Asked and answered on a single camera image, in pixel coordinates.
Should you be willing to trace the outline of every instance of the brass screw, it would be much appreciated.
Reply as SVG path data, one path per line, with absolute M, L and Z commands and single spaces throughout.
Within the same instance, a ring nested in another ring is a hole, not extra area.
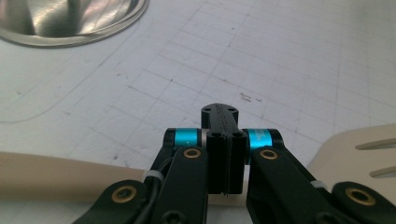
M 375 198 L 362 189 L 356 188 L 347 188 L 346 189 L 346 196 L 354 201 L 355 203 L 359 203 L 366 206 L 372 206 L 376 204 Z
M 267 160 L 276 160 L 277 153 L 273 150 L 265 149 L 260 152 L 260 155 Z
M 201 156 L 201 151 L 195 148 L 187 149 L 183 152 L 183 155 L 189 159 L 195 159 Z
M 136 196 L 137 189 L 134 186 L 122 186 L 111 194 L 114 203 L 128 203 Z

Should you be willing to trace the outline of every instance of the stainless steel bowl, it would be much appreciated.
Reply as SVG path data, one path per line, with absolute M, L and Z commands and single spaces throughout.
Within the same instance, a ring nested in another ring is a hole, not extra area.
M 149 0 L 0 0 L 0 36 L 38 48 L 83 45 L 137 21 Z

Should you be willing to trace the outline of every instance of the white cable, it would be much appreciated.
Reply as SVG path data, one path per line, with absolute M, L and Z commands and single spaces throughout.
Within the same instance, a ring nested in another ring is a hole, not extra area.
M 311 181 L 312 186 L 314 186 L 315 189 L 327 189 L 327 186 L 321 182 L 320 180 L 313 180 Z

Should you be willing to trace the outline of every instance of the beige plastic object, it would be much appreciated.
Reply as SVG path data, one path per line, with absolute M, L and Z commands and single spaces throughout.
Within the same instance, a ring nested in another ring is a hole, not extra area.
M 100 163 L 0 152 L 0 200 L 94 202 L 111 184 L 142 181 L 145 171 Z M 209 204 L 245 206 L 242 195 L 210 195 Z
M 396 124 L 333 136 L 320 148 L 309 171 L 330 188 L 353 181 L 396 204 Z

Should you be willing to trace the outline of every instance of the blue servo band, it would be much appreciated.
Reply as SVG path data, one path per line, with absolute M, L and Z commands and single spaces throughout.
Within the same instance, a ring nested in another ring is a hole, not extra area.
M 250 142 L 250 155 L 258 147 L 271 147 L 273 145 L 273 140 L 268 129 L 247 129 L 247 134 Z
M 197 147 L 198 146 L 198 129 L 178 128 L 175 133 L 175 152 L 181 147 Z

